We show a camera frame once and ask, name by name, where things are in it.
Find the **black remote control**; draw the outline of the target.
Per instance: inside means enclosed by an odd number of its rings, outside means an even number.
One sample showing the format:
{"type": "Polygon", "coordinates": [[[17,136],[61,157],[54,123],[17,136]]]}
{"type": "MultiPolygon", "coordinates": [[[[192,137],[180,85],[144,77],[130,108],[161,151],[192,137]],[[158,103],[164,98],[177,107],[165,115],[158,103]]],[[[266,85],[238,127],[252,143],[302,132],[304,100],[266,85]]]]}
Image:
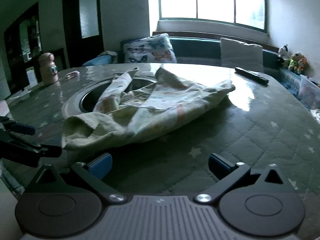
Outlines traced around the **black remote control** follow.
{"type": "Polygon", "coordinates": [[[257,82],[257,83],[259,83],[261,85],[264,85],[264,86],[268,85],[268,82],[269,82],[268,79],[266,79],[266,78],[264,78],[264,77],[262,77],[262,76],[260,76],[258,74],[255,74],[255,73],[253,73],[253,72],[251,72],[249,70],[245,70],[245,69],[240,68],[240,67],[235,67],[234,70],[239,75],[242,75],[242,76],[244,76],[244,77],[246,77],[246,78],[248,78],[250,80],[253,80],[253,81],[255,81],[255,82],[257,82]]]}

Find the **round induction cooker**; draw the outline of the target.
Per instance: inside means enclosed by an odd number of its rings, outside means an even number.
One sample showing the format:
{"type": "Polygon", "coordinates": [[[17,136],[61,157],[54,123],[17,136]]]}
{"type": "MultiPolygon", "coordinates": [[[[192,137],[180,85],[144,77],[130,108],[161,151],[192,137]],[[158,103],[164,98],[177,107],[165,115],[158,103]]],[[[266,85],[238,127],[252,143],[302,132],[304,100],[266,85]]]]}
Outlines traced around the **round induction cooker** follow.
{"type": "MultiPolygon", "coordinates": [[[[95,104],[97,103],[102,93],[105,91],[105,89],[107,89],[110,86],[112,81],[116,78],[117,76],[106,78],[92,85],[88,85],[76,92],[64,103],[61,109],[63,118],[67,119],[68,117],[73,115],[92,112],[95,104]]],[[[124,92],[128,93],[132,90],[143,88],[155,82],[156,79],[154,77],[138,75],[133,78],[133,80],[124,92]]]]}

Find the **plain grey pillow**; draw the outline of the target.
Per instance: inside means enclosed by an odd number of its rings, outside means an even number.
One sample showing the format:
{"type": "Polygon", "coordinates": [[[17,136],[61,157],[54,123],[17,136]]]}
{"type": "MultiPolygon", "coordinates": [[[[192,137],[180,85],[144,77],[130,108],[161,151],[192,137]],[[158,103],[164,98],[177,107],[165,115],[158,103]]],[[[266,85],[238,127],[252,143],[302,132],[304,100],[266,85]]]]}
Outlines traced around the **plain grey pillow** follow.
{"type": "Polygon", "coordinates": [[[220,50],[222,67],[240,67],[254,72],[264,72],[262,46],[220,38],[220,50]]]}

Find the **blue cushion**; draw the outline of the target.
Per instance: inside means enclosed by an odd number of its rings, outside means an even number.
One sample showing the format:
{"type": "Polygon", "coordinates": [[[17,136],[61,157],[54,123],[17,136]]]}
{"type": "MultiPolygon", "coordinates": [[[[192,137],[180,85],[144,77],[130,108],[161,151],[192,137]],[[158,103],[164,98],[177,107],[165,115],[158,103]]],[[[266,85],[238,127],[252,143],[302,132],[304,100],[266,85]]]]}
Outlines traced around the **blue cushion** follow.
{"type": "Polygon", "coordinates": [[[85,62],[82,66],[99,66],[105,64],[113,64],[118,60],[118,53],[115,51],[103,51],[97,57],[85,62]]]}

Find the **green bench sofa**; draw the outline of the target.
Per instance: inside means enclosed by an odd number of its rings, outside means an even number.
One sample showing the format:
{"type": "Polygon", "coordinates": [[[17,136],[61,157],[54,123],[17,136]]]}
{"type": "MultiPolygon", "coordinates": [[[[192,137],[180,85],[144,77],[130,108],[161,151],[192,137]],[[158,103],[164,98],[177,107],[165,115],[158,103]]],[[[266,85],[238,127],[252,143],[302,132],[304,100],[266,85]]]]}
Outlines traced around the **green bench sofa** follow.
{"type": "Polygon", "coordinates": [[[227,35],[197,33],[193,31],[166,31],[179,63],[219,66],[221,63],[220,38],[228,38],[263,47],[264,73],[274,77],[286,88],[299,90],[301,76],[280,66],[278,48],[227,35]]]}

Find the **clear plastic storage box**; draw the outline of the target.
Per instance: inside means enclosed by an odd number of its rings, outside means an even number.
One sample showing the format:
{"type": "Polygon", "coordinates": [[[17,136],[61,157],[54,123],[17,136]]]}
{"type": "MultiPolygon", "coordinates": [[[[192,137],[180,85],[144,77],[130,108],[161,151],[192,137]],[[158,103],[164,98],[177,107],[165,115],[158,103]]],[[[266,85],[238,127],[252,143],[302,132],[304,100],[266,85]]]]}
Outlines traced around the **clear plastic storage box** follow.
{"type": "Polygon", "coordinates": [[[305,75],[301,75],[300,77],[298,97],[309,109],[319,109],[319,82],[305,75]]]}

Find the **pink cartoon bottle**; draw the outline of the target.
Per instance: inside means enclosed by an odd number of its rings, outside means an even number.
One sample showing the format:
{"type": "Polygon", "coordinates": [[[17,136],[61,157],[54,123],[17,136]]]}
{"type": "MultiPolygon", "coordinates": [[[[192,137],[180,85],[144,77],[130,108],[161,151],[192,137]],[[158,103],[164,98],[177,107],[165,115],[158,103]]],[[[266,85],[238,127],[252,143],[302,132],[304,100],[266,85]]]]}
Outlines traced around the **pink cartoon bottle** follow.
{"type": "Polygon", "coordinates": [[[52,53],[44,53],[39,57],[42,82],[46,86],[56,83],[59,79],[54,59],[52,53]]]}

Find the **orange green plush toys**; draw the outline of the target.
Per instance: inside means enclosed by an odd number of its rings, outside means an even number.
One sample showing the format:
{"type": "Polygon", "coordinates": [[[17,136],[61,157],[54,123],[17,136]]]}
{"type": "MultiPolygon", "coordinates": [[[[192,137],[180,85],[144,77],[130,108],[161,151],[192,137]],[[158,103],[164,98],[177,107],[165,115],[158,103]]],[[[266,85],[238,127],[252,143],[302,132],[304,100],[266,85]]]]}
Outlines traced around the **orange green plush toys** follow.
{"type": "Polygon", "coordinates": [[[291,56],[288,66],[289,71],[294,72],[297,75],[301,75],[308,67],[308,61],[302,53],[297,52],[291,56]]]}

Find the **black white plush toy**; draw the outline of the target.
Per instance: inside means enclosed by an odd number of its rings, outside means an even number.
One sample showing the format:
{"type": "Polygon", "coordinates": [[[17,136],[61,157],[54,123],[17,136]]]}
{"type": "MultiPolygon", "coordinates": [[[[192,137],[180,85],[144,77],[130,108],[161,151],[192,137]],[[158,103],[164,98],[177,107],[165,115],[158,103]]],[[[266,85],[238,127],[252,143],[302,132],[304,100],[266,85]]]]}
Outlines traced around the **black white plush toy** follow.
{"type": "Polygon", "coordinates": [[[279,61],[281,63],[284,63],[285,61],[290,59],[289,50],[288,50],[288,45],[287,44],[285,44],[285,45],[283,45],[282,47],[279,48],[278,57],[279,57],[279,61]]]}

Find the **window with green frame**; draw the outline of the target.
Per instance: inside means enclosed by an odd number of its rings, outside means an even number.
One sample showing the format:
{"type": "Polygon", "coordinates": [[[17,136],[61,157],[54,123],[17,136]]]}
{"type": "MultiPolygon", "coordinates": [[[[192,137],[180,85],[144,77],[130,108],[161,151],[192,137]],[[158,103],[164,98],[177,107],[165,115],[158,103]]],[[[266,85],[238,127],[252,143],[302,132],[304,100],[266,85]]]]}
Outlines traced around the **window with green frame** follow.
{"type": "Polygon", "coordinates": [[[265,0],[159,0],[161,20],[218,22],[266,31],[265,0]]]}

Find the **patterned children's garment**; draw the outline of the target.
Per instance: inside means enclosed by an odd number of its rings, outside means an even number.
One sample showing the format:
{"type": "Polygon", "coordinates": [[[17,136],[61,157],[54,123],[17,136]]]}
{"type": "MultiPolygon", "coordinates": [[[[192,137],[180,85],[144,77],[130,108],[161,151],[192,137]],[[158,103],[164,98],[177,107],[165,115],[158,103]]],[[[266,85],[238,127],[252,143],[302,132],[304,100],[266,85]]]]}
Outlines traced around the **patterned children's garment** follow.
{"type": "Polygon", "coordinates": [[[235,90],[231,80],[207,87],[161,67],[155,83],[127,93],[136,72],[129,70],[112,81],[92,112],[67,118],[62,148],[104,150],[156,139],[215,108],[235,90]]]}

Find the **butterfly print pillow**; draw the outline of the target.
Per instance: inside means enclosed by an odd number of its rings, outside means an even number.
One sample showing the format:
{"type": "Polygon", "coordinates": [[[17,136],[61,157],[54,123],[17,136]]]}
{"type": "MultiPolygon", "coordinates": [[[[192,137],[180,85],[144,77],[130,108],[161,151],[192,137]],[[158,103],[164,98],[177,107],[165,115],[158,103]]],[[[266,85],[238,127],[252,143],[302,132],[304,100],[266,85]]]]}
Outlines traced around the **butterfly print pillow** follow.
{"type": "Polygon", "coordinates": [[[128,42],[123,52],[125,63],[177,63],[167,33],[128,42]]]}

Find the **dark door with glass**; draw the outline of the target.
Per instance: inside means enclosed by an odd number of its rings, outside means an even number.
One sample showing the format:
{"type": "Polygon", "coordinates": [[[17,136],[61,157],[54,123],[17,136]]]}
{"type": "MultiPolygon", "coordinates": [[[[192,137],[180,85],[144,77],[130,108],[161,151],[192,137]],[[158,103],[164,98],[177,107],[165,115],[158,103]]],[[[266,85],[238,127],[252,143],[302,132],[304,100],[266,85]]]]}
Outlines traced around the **dark door with glass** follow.
{"type": "Polygon", "coordinates": [[[80,67],[104,50],[100,0],[62,0],[68,61],[80,67]]]}

